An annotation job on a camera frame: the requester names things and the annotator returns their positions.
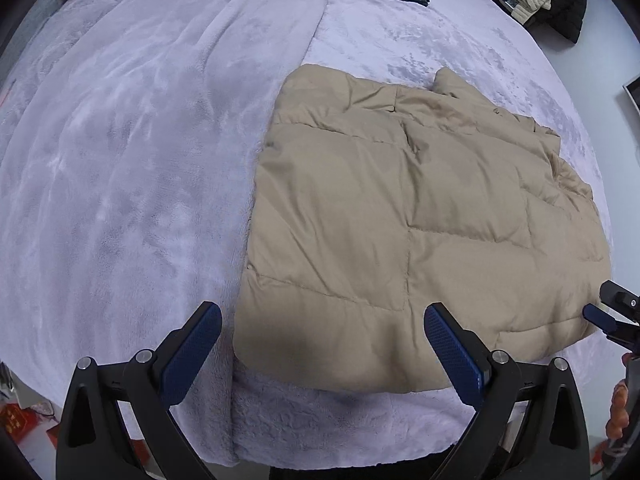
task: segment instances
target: floor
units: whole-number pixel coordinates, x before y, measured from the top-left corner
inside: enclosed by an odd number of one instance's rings
[[[578,45],[571,46],[549,28],[533,36],[562,79],[591,136],[602,171],[614,235],[614,279],[640,292],[640,116],[623,84],[640,74],[640,43],[610,0],[588,0]],[[601,356],[602,373],[582,391],[588,431],[604,437],[613,386],[624,376],[622,349],[611,344]],[[25,454],[44,480],[54,475],[54,453],[44,432],[30,435]],[[266,480],[268,468],[241,463],[212,465],[219,480]]]

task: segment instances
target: bed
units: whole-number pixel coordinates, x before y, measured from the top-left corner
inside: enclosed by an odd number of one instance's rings
[[[303,63],[427,88],[449,66],[560,134],[611,242],[588,134],[533,39],[490,0],[430,1],[69,0],[0,90],[2,360],[62,404],[79,358],[128,360],[211,300],[223,333],[172,409],[203,460],[316,469],[447,449],[473,414],[451,388],[307,390],[231,345],[256,157]],[[561,353],[578,387],[605,341]]]

